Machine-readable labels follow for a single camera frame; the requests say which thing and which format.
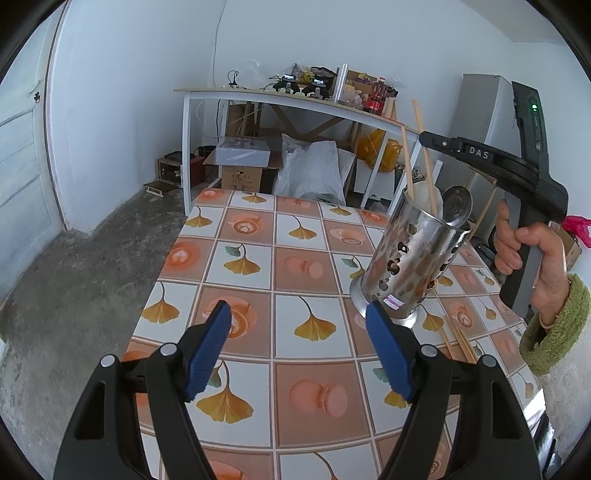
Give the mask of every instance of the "green fuzzy sleeve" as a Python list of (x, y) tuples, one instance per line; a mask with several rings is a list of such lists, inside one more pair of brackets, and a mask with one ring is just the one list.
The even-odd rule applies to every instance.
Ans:
[(570, 294), (547, 336), (536, 345), (540, 319), (536, 315), (525, 329), (519, 352), (532, 373), (545, 375), (558, 363), (579, 339), (589, 315), (589, 290), (578, 275), (570, 275)]

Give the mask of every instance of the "checkered tablecloth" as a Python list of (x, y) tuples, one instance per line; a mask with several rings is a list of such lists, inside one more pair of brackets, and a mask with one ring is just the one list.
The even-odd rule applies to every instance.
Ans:
[[(367, 268), (387, 221), (375, 212), (260, 193), (207, 189), (194, 201), (125, 359), (178, 341), (219, 299), (230, 304), (230, 338), (208, 387), (187, 406), (219, 479), (379, 475), (410, 408), (390, 390), (349, 285)], [(420, 343), (449, 355), (426, 320), (455, 322), (479, 355), (498, 359), (526, 406), (538, 386), (518, 352), (525, 323), (498, 293), (495, 277), (465, 245), (413, 330)], [(455, 341), (452, 347), (464, 359)], [(445, 472), (458, 408), (452, 397), (432, 479)], [(145, 395), (138, 411), (151, 473), (164, 479)]]

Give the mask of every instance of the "plastic bottle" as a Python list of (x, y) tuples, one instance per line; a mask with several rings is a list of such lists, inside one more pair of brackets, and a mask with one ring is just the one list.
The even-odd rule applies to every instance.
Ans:
[(382, 115), (387, 93), (386, 79), (380, 77), (379, 80), (372, 84), (371, 92), (363, 106), (363, 111), (373, 113), (374, 115)]

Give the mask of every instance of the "white plastic bag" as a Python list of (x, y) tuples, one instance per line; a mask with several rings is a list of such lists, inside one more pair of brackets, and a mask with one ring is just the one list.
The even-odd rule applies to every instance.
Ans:
[(332, 194), (345, 204), (335, 142), (315, 142), (301, 148), (284, 142), (281, 150), (283, 168), (277, 174), (274, 195), (301, 198), (306, 193)]
[[(288, 153), (293, 153), (296, 148), (306, 148), (309, 145), (311, 145), (310, 142), (295, 140), (289, 135), (282, 134), (281, 158), (283, 159), (283, 163), (285, 164), (285, 158), (287, 157)], [(337, 149), (337, 156), (339, 161), (340, 182), (341, 186), (344, 187), (347, 177), (349, 176), (349, 172), (351, 171), (351, 167), (353, 166), (353, 162), (355, 161), (355, 154), (353, 152), (348, 152), (339, 148)]]

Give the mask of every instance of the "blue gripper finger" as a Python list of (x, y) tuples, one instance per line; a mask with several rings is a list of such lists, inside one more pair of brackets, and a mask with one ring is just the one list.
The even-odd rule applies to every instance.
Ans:
[(207, 382), (228, 338), (232, 326), (232, 310), (225, 301), (219, 301), (205, 323), (207, 331), (189, 360), (189, 378), (185, 386), (185, 396), (193, 400), (205, 390)]
[(411, 365), (391, 330), (392, 320), (379, 302), (370, 303), (365, 311), (365, 327), (392, 390), (410, 401), (414, 389), (411, 383)]

